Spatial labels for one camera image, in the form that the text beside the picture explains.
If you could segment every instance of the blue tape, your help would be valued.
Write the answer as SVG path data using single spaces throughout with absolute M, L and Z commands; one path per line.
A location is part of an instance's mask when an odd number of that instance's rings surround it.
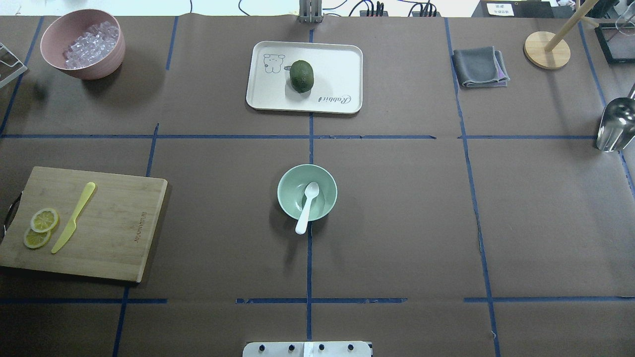
M 179 134 L 163 134 L 158 135 L 160 139 L 308 139 L 308 135 L 179 135 Z
M 121 299 L 0 299 L 0 305 L 8 304 L 120 304 Z
M 589 47 L 587 45 L 586 37 L 584 36 L 584 28 L 581 23 L 578 23 L 578 29 L 580 31 L 580 37 L 582 38 L 582 45 L 584 46 L 584 52 L 587 55 L 587 61 L 589 62 L 589 67 L 591 68 L 591 74 L 593 75 L 593 80 L 595 81 L 596 88 L 598 89 L 599 98 L 602 101 L 602 105 L 606 107 L 606 97 L 604 96 L 604 91 L 602 90 L 602 86 L 599 83 L 598 74 L 596 73 L 595 66 L 593 65 L 593 59 L 591 58 L 591 52 L 589 52 Z M 628 164 L 624 159 L 624 153 L 620 151 L 620 159 L 622 160 L 622 168 L 624 169 L 624 174 L 626 175 L 626 179 L 628 180 L 629 187 L 631 188 L 631 194 L 633 198 L 635 198 L 635 186 L 633 186 L 633 180 L 631 177 L 631 171 L 629 170 Z
M 130 304 L 167 304 L 168 299 L 128 299 Z
M 148 157 L 148 167 L 145 169 L 145 176 L 150 177 L 152 171 L 152 161 L 154 160 L 154 148 L 157 145 L 157 134 L 159 133 L 159 123 L 154 127 L 154 134 L 152 134 L 152 145 L 150 145 L 150 156 Z
M 432 135 L 315 135 L 318 139 L 436 139 Z
M 236 304 L 306 304 L 306 298 L 236 299 Z
M 631 194 L 633 198 L 635 198 L 635 185 L 633 185 L 633 178 L 631 176 L 631 171 L 629 170 L 629 167 L 626 164 L 626 159 L 624 158 L 624 152 L 622 151 L 620 151 L 620 159 L 622 160 L 622 167 L 624 168 L 624 173 L 626 174 L 626 180 L 628 180 L 629 187 L 631 188 Z
M 313 300 L 313 222 L 307 226 L 307 341 L 312 339 L 312 300 Z
M 315 304 L 402 304 L 408 301 L 405 297 L 377 297 L 377 298 L 316 298 Z
M 542 296 L 542 297 L 495 297 L 493 301 L 499 302 L 635 302 L 631 296 Z M 466 297 L 463 302 L 468 304 L 484 304 L 488 302 L 485 297 Z
M 313 143 L 315 136 L 313 135 L 313 113 L 309 113 L 309 163 L 313 164 Z
M 466 139 L 535 139 L 535 140 L 595 140 L 593 135 L 461 135 Z
M 29 46 L 29 51 L 27 52 L 27 56 L 24 58 L 24 65 L 29 63 L 31 58 L 31 53 L 33 52 L 33 47 L 36 45 L 37 37 L 42 30 L 42 24 L 44 23 L 44 17 L 41 16 L 39 22 L 37 23 L 36 33 L 33 34 L 33 38 L 31 39 L 31 45 Z M 18 81 L 15 83 L 15 87 L 13 87 L 13 92 L 11 93 L 11 98 L 9 99 L 9 105 L 6 107 L 6 111 L 4 112 L 4 118 L 2 120 L 2 125 L 0 125 L 0 134 L 4 132 L 4 127 L 6 126 L 7 120 L 9 120 L 9 114 L 11 114 L 11 108 L 13 108 L 13 103 L 15 101 L 15 97 L 18 95 L 18 89 L 20 84 L 22 83 L 22 77 L 24 73 L 18 76 Z
M 62 299 L 62 298 L 15 298 L 0 299 L 0 305 L 9 304 L 121 304 L 122 299 Z M 129 304 L 167 304 L 168 299 L 129 299 Z
M 474 187 L 474 177 L 472 176 L 472 164 L 470 162 L 469 150 L 467 146 L 467 134 L 465 132 L 463 110 L 461 109 L 461 103 L 458 100 L 458 79 L 457 79 L 456 70 L 454 68 L 454 61 L 452 59 L 452 41 L 450 36 L 450 23 L 448 21 L 448 18 L 444 18 L 444 21 L 445 21 L 446 38 L 448 40 L 448 53 L 450 55 L 450 67 L 452 69 L 452 81 L 454 83 L 454 94 L 455 94 L 455 99 L 457 101 L 457 112 L 460 118 L 461 137 L 463 142 L 463 150 L 465 152 L 465 164 L 467 165 L 467 177 L 470 182 L 470 192 L 472 194 L 472 207 L 474 209 L 474 214 L 476 216 L 476 226 L 478 229 L 478 240 L 479 240 L 479 247 L 481 250 L 481 265 L 483 266 L 483 279 L 485 280 L 485 292 L 487 294 L 487 299 L 488 299 L 488 303 L 487 303 L 488 309 L 490 310 L 490 326 L 491 326 L 491 332 L 494 334 L 494 352 L 496 354 L 496 357 L 500 357 L 500 345 L 498 343 L 498 330 L 496 328 L 494 302 L 491 297 L 490 274 L 487 268 L 487 258 L 485 256 L 485 244 L 483 243 L 483 230 L 481 229 L 481 218 L 478 211 L 478 202 L 476 201 L 476 188 Z
M 584 52 L 587 54 L 587 61 L 589 61 L 589 67 L 591 68 L 593 80 L 595 81 L 596 88 L 598 89 L 599 98 L 602 101 L 602 106 L 606 107 L 606 98 L 604 96 L 604 92 L 602 91 L 602 87 L 599 85 L 598 73 L 595 71 L 595 66 L 593 65 L 593 60 L 591 59 L 591 52 L 589 52 L 587 40 L 584 36 L 584 28 L 582 27 L 582 22 L 578 22 L 578 30 L 580 31 L 580 37 L 582 38 L 582 46 L 584 46 Z
M 408 301 L 406 297 L 311 297 L 311 304 L 402 304 Z M 306 304 L 305 298 L 261 298 L 261 299 L 236 299 L 236 304 Z
M 121 299 L 121 312 L 119 313 L 119 323 L 117 324 L 117 334 L 115 335 L 115 344 L 112 348 L 112 357 L 117 357 L 119 353 L 119 343 L 121 342 L 121 331 L 123 330 L 123 321 L 126 317 L 126 305 L 128 304 L 128 292 L 130 288 L 126 286 L 123 290 L 123 298 Z
M 152 135 L 6 134 L 6 139 L 152 139 Z
M 172 25 L 172 40 L 170 40 L 170 51 L 168 52 L 168 61 L 165 63 L 165 70 L 170 70 L 170 63 L 172 62 L 172 51 L 174 50 L 174 40 L 177 37 L 177 25 L 178 16 L 174 17 L 174 25 Z

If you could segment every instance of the wooden stand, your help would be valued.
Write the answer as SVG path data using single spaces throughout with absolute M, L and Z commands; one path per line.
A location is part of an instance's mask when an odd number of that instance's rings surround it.
M 535 65 L 544 69 L 558 69 L 571 58 L 569 45 L 563 38 L 599 0 L 587 0 L 566 22 L 557 34 L 538 31 L 525 40 L 525 56 Z

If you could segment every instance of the gray cloth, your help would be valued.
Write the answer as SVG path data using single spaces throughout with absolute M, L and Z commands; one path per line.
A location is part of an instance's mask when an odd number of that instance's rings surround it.
M 506 87 L 509 81 L 503 54 L 494 46 L 454 50 L 458 82 L 465 87 Z

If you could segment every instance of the yellow plastic knife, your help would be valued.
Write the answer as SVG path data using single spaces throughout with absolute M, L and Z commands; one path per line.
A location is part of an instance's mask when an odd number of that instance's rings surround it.
M 84 187 L 84 190 L 81 192 L 81 196 L 79 197 L 79 201 L 77 202 L 77 206 L 75 206 L 73 214 L 70 215 L 69 222 L 66 224 L 66 227 L 62 231 L 62 234 L 57 239 L 57 242 L 55 242 L 55 245 L 51 250 L 52 254 L 55 254 L 58 250 L 62 249 L 64 244 L 69 241 L 70 236 L 72 236 L 75 232 L 75 229 L 77 228 L 77 216 L 81 213 L 81 210 L 86 205 L 86 202 L 88 202 L 90 196 L 92 196 L 93 192 L 95 192 L 95 187 L 96 185 L 94 182 L 88 182 Z

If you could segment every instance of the clear glass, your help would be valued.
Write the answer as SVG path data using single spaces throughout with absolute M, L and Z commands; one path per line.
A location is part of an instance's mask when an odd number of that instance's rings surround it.
M 635 3 L 631 3 L 615 21 L 615 28 L 626 36 L 635 35 Z

